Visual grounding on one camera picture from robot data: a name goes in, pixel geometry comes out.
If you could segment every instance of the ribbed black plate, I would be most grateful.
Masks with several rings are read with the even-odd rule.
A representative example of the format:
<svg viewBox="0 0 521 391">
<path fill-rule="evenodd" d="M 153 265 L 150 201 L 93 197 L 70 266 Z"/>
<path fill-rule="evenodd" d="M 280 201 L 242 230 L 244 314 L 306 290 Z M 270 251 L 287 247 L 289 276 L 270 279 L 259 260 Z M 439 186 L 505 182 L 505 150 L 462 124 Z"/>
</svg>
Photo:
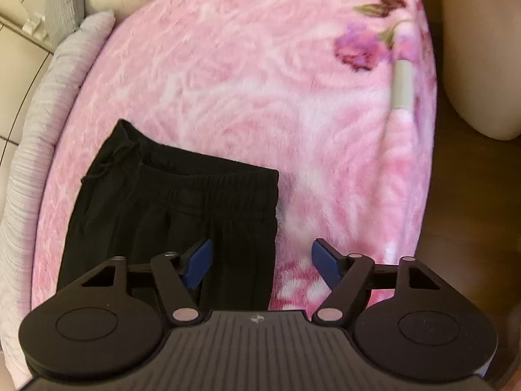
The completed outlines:
<svg viewBox="0 0 521 391">
<path fill-rule="evenodd" d="M 380 372 L 336 328 L 302 312 L 215 312 L 174 329 L 145 366 L 111 381 L 68 385 L 35 379 L 28 391 L 491 391 L 478 377 L 424 385 Z"/>
</svg>

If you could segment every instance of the pink flower print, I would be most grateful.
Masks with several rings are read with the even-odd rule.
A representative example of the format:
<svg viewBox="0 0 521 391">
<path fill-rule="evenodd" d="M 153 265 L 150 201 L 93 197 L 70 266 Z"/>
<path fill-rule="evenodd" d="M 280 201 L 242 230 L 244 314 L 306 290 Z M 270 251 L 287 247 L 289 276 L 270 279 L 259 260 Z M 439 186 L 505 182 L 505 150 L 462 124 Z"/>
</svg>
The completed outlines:
<svg viewBox="0 0 521 391">
<path fill-rule="evenodd" d="M 387 48 L 366 25 L 354 24 L 335 40 L 334 55 L 342 63 L 351 65 L 354 71 L 373 70 L 387 55 Z"/>
<path fill-rule="evenodd" d="M 410 62 L 418 61 L 420 54 L 421 42 L 416 36 L 395 36 L 392 45 L 393 60 L 408 60 Z"/>
</svg>

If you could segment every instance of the bed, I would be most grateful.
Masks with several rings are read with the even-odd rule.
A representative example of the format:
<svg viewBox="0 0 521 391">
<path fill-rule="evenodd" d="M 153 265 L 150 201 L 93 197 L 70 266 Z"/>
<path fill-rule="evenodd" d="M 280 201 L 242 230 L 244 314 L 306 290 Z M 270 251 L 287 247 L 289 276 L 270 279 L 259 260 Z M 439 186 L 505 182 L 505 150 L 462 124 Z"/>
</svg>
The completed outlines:
<svg viewBox="0 0 521 391">
<path fill-rule="evenodd" d="M 396 105 L 401 61 L 411 95 Z M 69 89 L 39 216 L 23 225 L 23 248 L 3 249 L 3 308 L 16 313 L 1 338 L 17 385 L 28 378 L 19 322 L 55 292 L 80 179 L 120 118 L 158 142 L 280 172 L 273 310 L 310 314 L 328 294 L 311 265 L 317 237 L 377 263 L 415 251 L 437 89 L 421 0 L 155 0 Z"/>
</svg>

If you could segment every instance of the elastic waistband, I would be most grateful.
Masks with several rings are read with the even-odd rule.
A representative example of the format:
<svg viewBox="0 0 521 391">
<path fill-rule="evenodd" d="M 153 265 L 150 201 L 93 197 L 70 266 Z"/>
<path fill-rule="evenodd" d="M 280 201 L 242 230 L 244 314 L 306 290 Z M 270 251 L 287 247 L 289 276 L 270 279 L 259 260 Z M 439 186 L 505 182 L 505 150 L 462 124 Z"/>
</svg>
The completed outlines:
<svg viewBox="0 0 521 391">
<path fill-rule="evenodd" d="M 118 121 L 106 143 L 113 147 L 114 158 L 129 153 L 121 165 L 135 178 L 139 194 L 186 212 L 275 215 L 277 170 L 158 144 L 126 120 Z"/>
</svg>

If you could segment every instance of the gray fabric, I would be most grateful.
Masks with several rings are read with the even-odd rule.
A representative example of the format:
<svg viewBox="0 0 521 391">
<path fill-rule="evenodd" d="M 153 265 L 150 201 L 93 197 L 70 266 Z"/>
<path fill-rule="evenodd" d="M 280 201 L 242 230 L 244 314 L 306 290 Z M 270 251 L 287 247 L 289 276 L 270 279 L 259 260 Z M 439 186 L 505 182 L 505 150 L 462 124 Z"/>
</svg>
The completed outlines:
<svg viewBox="0 0 521 391">
<path fill-rule="evenodd" d="M 84 17 L 84 0 L 47 0 L 45 25 L 53 47 L 77 31 Z"/>
</svg>

